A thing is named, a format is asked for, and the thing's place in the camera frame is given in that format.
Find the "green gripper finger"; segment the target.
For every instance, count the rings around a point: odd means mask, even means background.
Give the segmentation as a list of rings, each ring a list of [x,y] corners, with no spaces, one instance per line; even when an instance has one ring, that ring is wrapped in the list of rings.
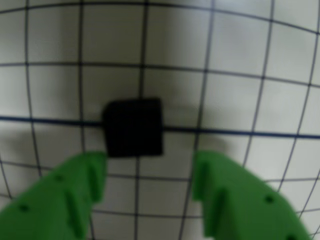
[[[203,235],[215,240],[308,240],[289,202],[222,153],[193,158],[192,199],[200,202]]]
[[[95,204],[104,196],[107,155],[75,155],[0,212],[2,240],[84,240]]]

